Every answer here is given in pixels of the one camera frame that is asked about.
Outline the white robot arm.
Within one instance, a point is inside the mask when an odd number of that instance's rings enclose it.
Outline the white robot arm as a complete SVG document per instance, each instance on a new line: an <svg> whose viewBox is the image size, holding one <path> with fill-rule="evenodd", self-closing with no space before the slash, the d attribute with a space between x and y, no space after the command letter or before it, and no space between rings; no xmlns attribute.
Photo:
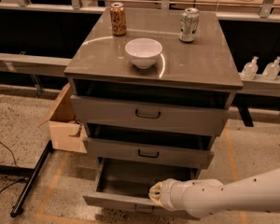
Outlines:
<svg viewBox="0 0 280 224"><path fill-rule="evenodd" d="M166 179L150 188L149 198L168 211L202 218L223 211L280 213L280 168L223 185L216 179Z"/></svg>

